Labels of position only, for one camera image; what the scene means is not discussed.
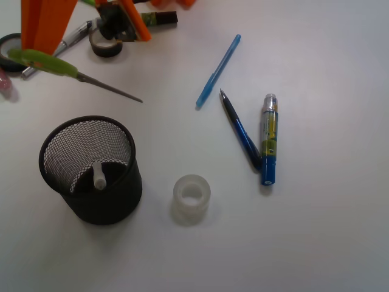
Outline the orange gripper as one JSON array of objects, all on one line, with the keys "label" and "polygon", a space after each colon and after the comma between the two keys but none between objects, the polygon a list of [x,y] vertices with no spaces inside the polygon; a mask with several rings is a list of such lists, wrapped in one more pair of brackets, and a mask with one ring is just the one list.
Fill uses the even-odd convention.
[{"label": "orange gripper", "polygon": [[[150,0],[150,3],[154,7],[165,7],[172,3],[178,3],[183,7],[191,7],[196,0]],[[132,0],[122,0],[121,4],[128,15],[130,23],[134,29],[136,41],[149,41],[151,40],[151,34],[146,27],[141,15],[138,13]]]}]

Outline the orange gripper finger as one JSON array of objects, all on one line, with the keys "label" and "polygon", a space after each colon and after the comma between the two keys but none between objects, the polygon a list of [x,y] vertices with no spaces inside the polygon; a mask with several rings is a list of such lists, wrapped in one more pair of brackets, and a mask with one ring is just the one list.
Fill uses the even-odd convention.
[{"label": "orange gripper finger", "polygon": [[21,47],[52,55],[76,4],[77,0],[21,0]]}]

